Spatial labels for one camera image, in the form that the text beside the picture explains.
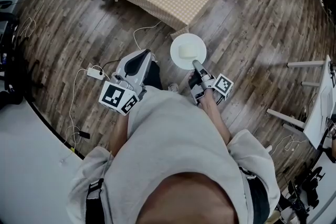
wooden floor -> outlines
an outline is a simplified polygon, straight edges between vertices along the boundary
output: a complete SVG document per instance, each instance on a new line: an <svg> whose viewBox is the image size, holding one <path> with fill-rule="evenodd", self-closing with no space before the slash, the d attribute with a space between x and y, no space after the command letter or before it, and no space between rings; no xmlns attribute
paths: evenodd
<svg viewBox="0 0 336 224"><path fill-rule="evenodd" d="M23 22L33 16L42 0L27 1L18 9ZM80 68L102 65L137 49L133 31L155 25L158 20L125 1L45 0L35 18L37 28L27 43L26 57L40 60L40 79L45 88L36 92L36 106L56 131L65 137L70 125L69 108L73 80ZM188 72L176 67L169 55L174 30L164 23L137 32L142 48L151 49L159 61L164 86L180 85L187 95ZM313 88L302 80L316 81L319 69L288 69L288 61L324 59L335 55L334 29L319 0L217 0L191 28L207 46L205 66L214 75L222 72L234 81L230 99L219 108L231 132L249 129L266 147L273 149L291 134L281 121L266 114L267 108L298 117L307 107ZM105 68L111 74L115 64ZM105 146L116 115L98 103L103 82L78 74L71 115L75 125L91 134L77 149L83 155L95 146ZM293 135L295 140L304 137ZM286 139L272 156L280 188L318 154L309 142L284 151Z"/></svg>

white plate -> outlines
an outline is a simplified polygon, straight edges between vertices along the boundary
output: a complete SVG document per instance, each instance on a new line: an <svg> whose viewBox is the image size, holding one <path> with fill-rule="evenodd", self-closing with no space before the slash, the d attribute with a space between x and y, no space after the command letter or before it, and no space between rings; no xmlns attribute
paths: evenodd
<svg viewBox="0 0 336 224"><path fill-rule="evenodd" d="M192 45L195 48L193 52L195 57L183 59L180 57L180 46L190 46ZM193 60L198 60L200 63L203 63L206 57L206 47L200 37L194 34L182 34L174 39L170 47L170 56L172 57L173 62L180 68L185 70L195 69L193 66Z"/></svg>

sleeve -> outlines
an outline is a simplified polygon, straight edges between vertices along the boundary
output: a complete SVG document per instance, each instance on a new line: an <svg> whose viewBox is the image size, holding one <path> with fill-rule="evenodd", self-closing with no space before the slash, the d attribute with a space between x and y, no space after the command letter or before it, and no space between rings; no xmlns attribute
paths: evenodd
<svg viewBox="0 0 336 224"><path fill-rule="evenodd" d="M227 149L240 167L254 173L264 183L272 213L279 202L280 189L274 163L267 150L248 130L238 132L228 143Z"/></svg>
<svg viewBox="0 0 336 224"><path fill-rule="evenodd" d="M113 156L105 148L95 147L82 161L70 183L67 211L74 224L85 224L86 196L91 183L103 176Z"/></svg>

power strip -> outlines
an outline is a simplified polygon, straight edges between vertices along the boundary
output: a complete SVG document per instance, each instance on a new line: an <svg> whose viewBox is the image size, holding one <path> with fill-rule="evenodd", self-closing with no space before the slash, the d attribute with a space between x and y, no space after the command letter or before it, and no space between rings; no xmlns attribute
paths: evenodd
<svg viewBox="0 0 336 224"><path fill-rule="evenodd" d="M95 79L103 80L104 79L104 73L100 74L101 70L97 70L94 68L89 67L88 68L88 76L93 77Z"/></svg>

white t-shirt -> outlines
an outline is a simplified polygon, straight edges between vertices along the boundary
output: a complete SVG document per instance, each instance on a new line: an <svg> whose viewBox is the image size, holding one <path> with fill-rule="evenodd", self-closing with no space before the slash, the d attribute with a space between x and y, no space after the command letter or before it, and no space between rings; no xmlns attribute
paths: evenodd
<svg viewBox="0 0 336 224"><path fill-rule="evenodd" d="M184 96L147 90L130 112L129 139L116 157L96 147L83 160L67 206L75 224L85 222L88 186L103 176L104 169L101 199L106 224L134 224L160 182L182 172L201 173L217 182L231 199L239 223L252 223L248 184L239 166L261 179L273 212L280 197L274 164L248 130L237 133L226 146L206 113Z"/></svg>

